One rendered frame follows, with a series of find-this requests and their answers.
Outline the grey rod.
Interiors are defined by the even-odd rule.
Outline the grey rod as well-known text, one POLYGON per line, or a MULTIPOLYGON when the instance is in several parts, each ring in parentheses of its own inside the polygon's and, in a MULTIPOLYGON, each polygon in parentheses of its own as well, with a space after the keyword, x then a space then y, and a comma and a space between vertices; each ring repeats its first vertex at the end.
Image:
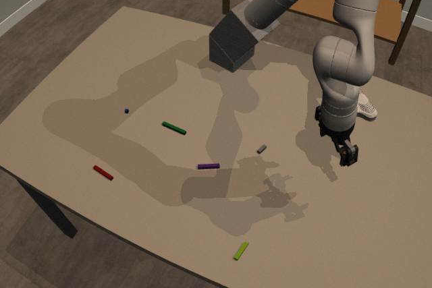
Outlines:
POLYGON ((266 145, 262 145, 262 146, 257 150, 257 152, 260 154, 260 153, 262 153, 262 151, 264 151, 264 149, 266 149, 266 148, 267 148, 266 145))

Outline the red rod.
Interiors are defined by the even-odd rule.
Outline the red rod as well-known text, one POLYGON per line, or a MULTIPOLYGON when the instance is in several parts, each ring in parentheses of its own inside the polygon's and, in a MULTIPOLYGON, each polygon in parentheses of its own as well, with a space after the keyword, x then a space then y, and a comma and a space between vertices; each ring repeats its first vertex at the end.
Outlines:
POLYGON ((105 172, 104 170, 102 170, 101 168, 99 168, 98 166, 94 166, 93 167, 94 170, 98 171, 101 175, 105 176, 107 179, 112 180, 113 176, 111 176, 110 174, 108 174, 107 172, 105 172))

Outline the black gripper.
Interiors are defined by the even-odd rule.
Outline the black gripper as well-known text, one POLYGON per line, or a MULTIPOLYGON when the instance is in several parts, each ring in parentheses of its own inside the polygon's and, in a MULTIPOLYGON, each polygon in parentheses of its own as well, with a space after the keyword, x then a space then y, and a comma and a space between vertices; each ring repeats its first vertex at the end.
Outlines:
POLYGON ((358 160, 358 146, 357 145, 353 146, 353 145, 351 145, 351 142, 350 142, 350 134, 352 133, 352 131, 354 129, 355 123, 350 129, 347 129, 346 131, 336 132, 336 131, 330 130, 324 126, 323 122, 321 121, 320 114, 321 114, 321 105, 316 107, 315 120, 319 121, 321 137, 328 135, 329 137, 331 137, 332 142, 334 142, 335 148, 341 156, 341 159, 340 159, 341 167, 342 166, 345 167, 346 165, 349 167, 350 165, 357 162, 357 160, 358 160), (339 145, 342 145, 342 147, 340 148, 339 145), (344 151, 346 153, 345 155, 344 155, 344 151))

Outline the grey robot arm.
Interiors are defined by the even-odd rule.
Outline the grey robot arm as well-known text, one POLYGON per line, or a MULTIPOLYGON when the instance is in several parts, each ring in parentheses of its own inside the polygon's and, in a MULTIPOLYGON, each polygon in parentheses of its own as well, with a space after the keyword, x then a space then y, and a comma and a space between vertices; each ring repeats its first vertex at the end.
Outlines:
MULTIPOLYGON (((252 0, 244 16, 254 28, 265 29, 297 1, 252 0)), ((334 20, 351 29, 358 42, 324 36, 314 47, 313 67, 323 91, 321 121, 330 130, 346 131, 354 125, 356 117, 367 121, 377 118, 377 110, 360 86, 372 78, 375 69, 378 5, 379 0, 335 0, 334 20)))

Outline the purple rod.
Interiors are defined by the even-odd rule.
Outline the purple rod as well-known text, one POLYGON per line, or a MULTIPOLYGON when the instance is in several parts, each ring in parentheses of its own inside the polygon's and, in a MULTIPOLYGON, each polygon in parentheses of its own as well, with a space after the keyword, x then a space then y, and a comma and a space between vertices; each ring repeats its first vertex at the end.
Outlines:
POLYGON ((201 164, 201 165, 198 165, 198 169, 219 169, 219 163, 217 163, 217 164, 201 164))

